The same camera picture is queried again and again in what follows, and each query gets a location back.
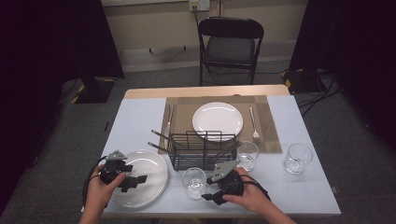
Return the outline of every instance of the wire dish rack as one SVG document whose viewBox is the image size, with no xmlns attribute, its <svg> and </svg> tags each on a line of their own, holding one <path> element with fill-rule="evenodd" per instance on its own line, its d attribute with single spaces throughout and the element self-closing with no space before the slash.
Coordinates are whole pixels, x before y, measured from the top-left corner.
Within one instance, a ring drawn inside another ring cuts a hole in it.
<svg viewBox="0 0 396 224">
<path fill-rule="evenodd" d="M 175 171 L 199 167 L 205 171 L 213 171 L 216 163 L 236 159 L 235 134 L 224 134 L 220 131 L 187 131 L 186 133 L 171 133 L 170 137 L 177 144 L 168 142 L 172 152 L 169 158 Z"/>
</svg>

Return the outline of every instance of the clear glass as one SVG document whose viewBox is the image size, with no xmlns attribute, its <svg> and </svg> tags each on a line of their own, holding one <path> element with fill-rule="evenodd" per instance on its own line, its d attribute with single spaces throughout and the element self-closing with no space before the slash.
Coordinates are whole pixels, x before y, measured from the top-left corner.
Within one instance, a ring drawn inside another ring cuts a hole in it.
<svg viewBox="0 0 396 224">
<path fill-rule="evenodd" d="M 183 186 L 192 199 L 199 199 L 206 193 L 206 174 L 197 167 L 192 167 L 184 172 L 181 177 Z"/>
<path fill-rule="evenodd" d="M 304 171 L 306 165 L 308 165 L 313 158 L 314 155 L 308 146 L 296 143 L 289 147 L 289 151 L 284 161 L 284 166 L 290 173 L 299 175 Z"/>
<path fill-rule="evenodd" d="M 243 167 L 245 170 L 249 171 L 253 169 L 256 159 L 260 155 L 260 150 L 256 144 L 252 142 L 242 142 L 242 145 L 236 149 L 236 159 L 239 161 L 239 167 Z"/>
</svg>

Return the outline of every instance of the human hand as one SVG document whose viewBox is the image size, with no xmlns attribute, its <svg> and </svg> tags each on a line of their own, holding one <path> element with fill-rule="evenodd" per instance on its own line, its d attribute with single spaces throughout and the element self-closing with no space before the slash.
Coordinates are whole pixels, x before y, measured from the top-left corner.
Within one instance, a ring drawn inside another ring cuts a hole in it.
<svg viewBox="0 0 396 224">
<path fill-rule="evenodd" d="M 91 181 L 88 186 L 87 201 L 84 206 L 84 213 L 80 223 L 97 223 L 103 213 L 108 201 L 111 198 L 113 190 L 122 183 L 126 174 L 119 174 L 108 185 L 102 182 L 99 172 L 105 167 L 104 164 L 97 166 L 91 175 Z"/>
<path fill-rule="evenodd" d="M 243 181 L 251 181 L 247 176 L 243 176 L 248 175 L 248 172 L 244 168 L 235 167 L 234 170 L 241 175 Z M 259 188 L 250 184 L 244 186 L 244 193 L 242 196 L 225 194 L 223 195 L 223 199 L 230 203 L 237 203 L 244 206 L 247 210 L 255 213 L 260 213 L 266 203 L 271 204 Z"/>
</svg>

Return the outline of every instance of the brown placemat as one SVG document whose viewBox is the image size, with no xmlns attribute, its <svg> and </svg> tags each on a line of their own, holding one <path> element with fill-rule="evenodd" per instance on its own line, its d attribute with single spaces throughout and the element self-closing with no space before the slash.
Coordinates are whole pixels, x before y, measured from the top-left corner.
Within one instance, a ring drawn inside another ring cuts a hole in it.
<svg viewBox="0 0 396 224">
<path fill-rule="evenodd" d="M 253 123 L 249 108 L 252 107 L 256 120 L 257 132 L 260 135 L 260 143 L 256 143 L 261 153 L 281 153 L 282 148 L 277 136 L 274 119 L 265 95 L 260 96 L 208 96 L 208 97 L 175 97 L 167 98 L 163 113 L 163 126 L 161 133 L 166 127 L 169 118 L 169 105 L 174 105 L 170 133 L 185 133 L 193 131 L 192 116 L 202 105 L 212 102 L 223 102 L 233 105 L 239 110 L 243 118 L 243 127 L 236 136 L 238 141 L 253 141 Z"/>
</svg>

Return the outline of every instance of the white tabletop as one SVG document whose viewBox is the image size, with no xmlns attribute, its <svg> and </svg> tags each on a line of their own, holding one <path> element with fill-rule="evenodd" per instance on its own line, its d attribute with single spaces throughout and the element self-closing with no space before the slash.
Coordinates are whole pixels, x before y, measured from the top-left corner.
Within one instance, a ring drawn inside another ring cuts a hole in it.
<svg viewBox="0 0 396 224">
<path fill-rule="evenodd" d="M 127 154 L 139 149 L 157 151 L 148 142 L 160 139 L 165 98 L 124 99 L 107 139 L 103 156 L 114 150 Z M 261 154 L 249 172 L 268 191 L 272 202 L 288 215 L 334 216 L 340 209 L 323 172 L 318 155 L 305 128 L 293 96 L 268 96 L 282 154 Z M 301 175 L 292 175 L 282 161 L 291 144 L 303 143 L 313 149 L 314 159 Z M 176 172 L 167 155 L 169 180 L 163 194 L 142 208 L 123 207 L 110 200 L 103 217 L 253 217 L 245 208 L 232 203 L 221 206 L 204 199 L 190 199 L 181 184 L 183 171 Z M 209 191 L 216 191 L 210 186 Z"/>
</svg>

